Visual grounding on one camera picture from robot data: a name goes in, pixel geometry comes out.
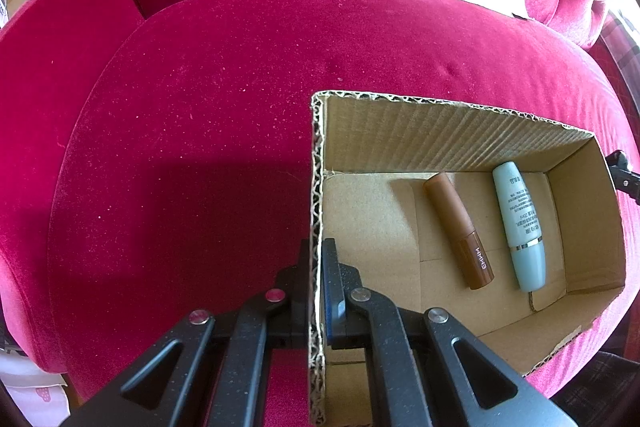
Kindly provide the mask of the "cardboard box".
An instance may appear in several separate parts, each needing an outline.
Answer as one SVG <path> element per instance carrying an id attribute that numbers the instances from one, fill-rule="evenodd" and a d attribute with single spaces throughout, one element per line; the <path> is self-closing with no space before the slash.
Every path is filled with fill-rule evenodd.
<path id="1" fill-rule="evenodd" d="M 612 176 L 589 131 L 511 109 L 321 91 L 311 182 L 309 416 L 370 421 L 352 290 L 447 310 L 518 373 L 551 369 L 622 292 Z"/>

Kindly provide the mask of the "brown lipstick tube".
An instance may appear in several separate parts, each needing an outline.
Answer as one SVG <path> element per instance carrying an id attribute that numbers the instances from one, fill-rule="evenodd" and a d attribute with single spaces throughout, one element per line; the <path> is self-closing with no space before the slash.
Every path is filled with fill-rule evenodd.
<path id="1" fill-rule="evenodd" d="M 423 191 L 450 243 L 466 286 L 472 291 L 495 278 L 485 248 L 449 176 L 440 172 L 423 183 Z"/>

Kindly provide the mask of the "light blue cosmetic tube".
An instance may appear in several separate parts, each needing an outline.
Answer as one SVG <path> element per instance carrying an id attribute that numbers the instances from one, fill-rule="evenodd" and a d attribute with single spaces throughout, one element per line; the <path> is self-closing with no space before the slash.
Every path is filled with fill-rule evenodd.
<path id="1" fill-rule="evenodd" d="M 513 161 L 492 170 L 506 243 L 518 285 L 524 293 L 546 285 L 546 252 L 541 226 L 524 176 Z"/>

